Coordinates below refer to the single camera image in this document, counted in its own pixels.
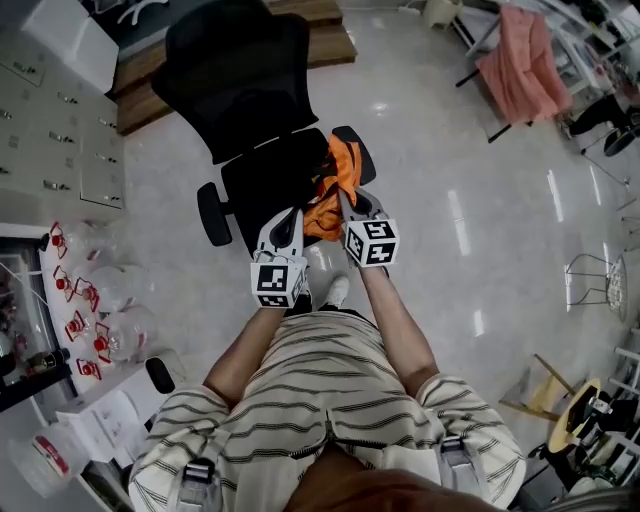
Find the pink towel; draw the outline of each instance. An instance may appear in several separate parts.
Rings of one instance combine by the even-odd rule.
[[[502,5],[500,42],[476,65],[510,124],[548,119],[571,106],[542,14]]]

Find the chair seat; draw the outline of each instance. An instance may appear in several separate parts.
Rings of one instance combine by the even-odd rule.
[[[269,219],[285,208],[302,208],[315,197],[312,178],[328,147],[322,132],[311,128],[263,144],[222,168],[230,206],[251,254]]]

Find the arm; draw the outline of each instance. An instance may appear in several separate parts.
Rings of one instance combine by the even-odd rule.
[[[415,397],[422,384],[439,372],[429,342],[380,267],[361,268],[360,274],[389,362],[407,393]]]
[[[260,368],[285,309],[261,308],[226,350],[204,381],[233,408],[242,398],[251,376]]]

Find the white tile floor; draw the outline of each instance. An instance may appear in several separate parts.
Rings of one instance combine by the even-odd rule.
[[[563,268],[583,251],[603,257],[606,247],[611,260],[620,254],[627,240],[615,206],[623,189],[595,167],[592,173],[551,122],[487,144],[480,122],[486,104],[473,84],[453,87],[464,74],[464,50],[452,33],[427,31],[421,18],[390,12],[348,12],[345,24],[357,61],[310,71],[311,104],[325,133],[349,124],[373,154],[378,177],[368,189],[402,236],[391,275],[440,368],[493,403],[534,352],[570,381],[606,378],[625,325],[606,306],[567,312]],[[620,169],[631,171],[637,153],[629,148],[613,162],[597,159],[623,177],[628,171]],[[214,248],[198,216],[196,191],[207,181],[221,188],[219,169],[177,114],[127,139],[126,168],[136,256],[159,288],[150,307],[163,342],[201,379],[255,310],[237,226],[232,221],[231,245]],[[640,204],[634,206],[625,214],[639,215]],[[311,248],[309,257],[321,295],[346,259],[331,244]],[[628,324],[640,251],[626,260]],[[352,283],[347,306],[370,314],[356,274]],[[545,438],[544,421],[500,411],[523,448]]]

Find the drawer handle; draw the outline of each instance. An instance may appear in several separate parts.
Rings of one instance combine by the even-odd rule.
[[[98,117],[98,122],[99,122],[101,125],[103,125],[103,126],[107,126],[107,127],[109,127],[109,128],[115,128],[115,127],[116,127],[116,125],[115,125],[115,124],[113,124],[113,123],[109,123],[109,122],[107,122],[106,120],[102,119],[101,117]]]
[[[71,96],[67,96],[66,94],[62,94],[61,92],[58,93],[58,98],[60,98],[65,103],[69,103],[71,105],[77,105],[78,104],[78,100],[77,99],[72,98]]]
[[[62,142],[67,144],[75,144],[76,141],[71,137],[63,137],[62,135],[58,135],[56,132],[49,132],[49,138],[55,140],[56,142]]]
[[[96,158],[102,160],[103,162],[109,162],[112,164],[117,164],[118,161],[115,158],[111,158],[110,156],[104,156],[102,153],[96,153]]]
[[[20,73],[26,73],[27,75],[31,75],[36,72],[36,68],[32,66],[23,66],[17,60],[13,61],[13,67],[20,71]]]
[[[47,190],[63,191],[71,190],[71,187],[64,183],[56,183],[55,181],[42,180],[42,186]]]

